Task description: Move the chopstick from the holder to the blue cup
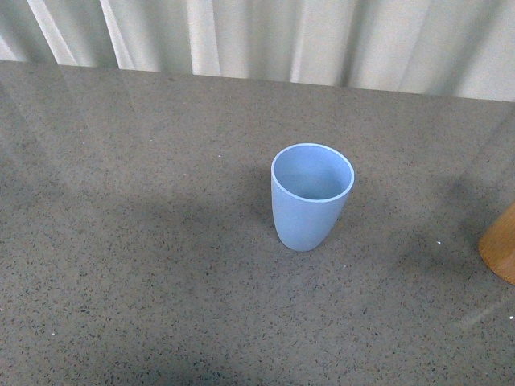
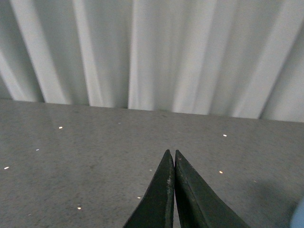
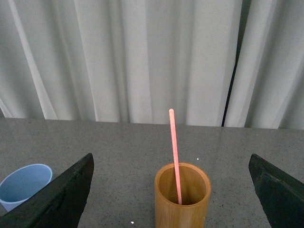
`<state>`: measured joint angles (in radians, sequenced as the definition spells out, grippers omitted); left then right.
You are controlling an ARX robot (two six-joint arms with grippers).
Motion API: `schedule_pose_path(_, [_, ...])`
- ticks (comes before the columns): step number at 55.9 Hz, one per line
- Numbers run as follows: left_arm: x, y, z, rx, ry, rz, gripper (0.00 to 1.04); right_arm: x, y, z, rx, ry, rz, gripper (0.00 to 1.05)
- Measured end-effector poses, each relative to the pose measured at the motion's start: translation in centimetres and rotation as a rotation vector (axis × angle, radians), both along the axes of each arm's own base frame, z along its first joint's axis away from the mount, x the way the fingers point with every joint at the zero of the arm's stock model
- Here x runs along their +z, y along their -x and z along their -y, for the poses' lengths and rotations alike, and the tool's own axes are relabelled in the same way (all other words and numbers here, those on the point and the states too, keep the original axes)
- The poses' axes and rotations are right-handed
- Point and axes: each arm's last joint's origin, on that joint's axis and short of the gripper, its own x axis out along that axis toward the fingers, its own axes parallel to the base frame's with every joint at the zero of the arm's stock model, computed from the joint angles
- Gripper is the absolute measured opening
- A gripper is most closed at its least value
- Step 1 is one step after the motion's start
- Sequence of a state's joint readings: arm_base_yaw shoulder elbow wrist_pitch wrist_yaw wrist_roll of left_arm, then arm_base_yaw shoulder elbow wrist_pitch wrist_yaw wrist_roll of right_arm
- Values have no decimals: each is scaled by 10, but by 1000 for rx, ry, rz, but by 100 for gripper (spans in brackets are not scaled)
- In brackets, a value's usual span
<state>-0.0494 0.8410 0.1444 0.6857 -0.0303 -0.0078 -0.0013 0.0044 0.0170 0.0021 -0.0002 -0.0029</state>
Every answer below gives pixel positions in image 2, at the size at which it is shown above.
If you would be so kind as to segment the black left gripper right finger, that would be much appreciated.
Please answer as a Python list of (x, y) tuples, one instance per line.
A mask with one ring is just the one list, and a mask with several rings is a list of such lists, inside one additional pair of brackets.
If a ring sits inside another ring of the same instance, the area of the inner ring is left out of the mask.
[(180, 151), (175, 153), (175, 196), (182, 228), (248, 228)]

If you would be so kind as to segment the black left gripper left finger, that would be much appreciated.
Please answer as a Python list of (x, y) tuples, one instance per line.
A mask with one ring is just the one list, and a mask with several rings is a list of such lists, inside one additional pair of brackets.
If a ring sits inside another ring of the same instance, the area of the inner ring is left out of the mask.
[(174, 217), (175, 168), (166, 150), (137, 208), (125, 228), (172, 228)]

